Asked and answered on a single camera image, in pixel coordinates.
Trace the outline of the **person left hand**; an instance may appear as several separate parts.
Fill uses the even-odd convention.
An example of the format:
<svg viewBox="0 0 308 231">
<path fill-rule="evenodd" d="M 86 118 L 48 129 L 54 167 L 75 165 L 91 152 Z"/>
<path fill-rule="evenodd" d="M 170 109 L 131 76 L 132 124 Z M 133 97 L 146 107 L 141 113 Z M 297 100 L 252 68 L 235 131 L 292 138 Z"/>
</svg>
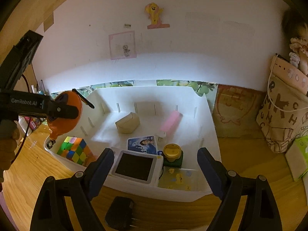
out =
<svg viewBox="0 0 308 231">
<path fill-rule="evenodd" d="M 1 183 L 4 182 L 3 173 L 11 167 L 15 158 L 15 150 L 17 148 L 17 140 L 20 137 L 19 129 L 16 127 L 10 137 L 1 139 Z"/>
</svg>

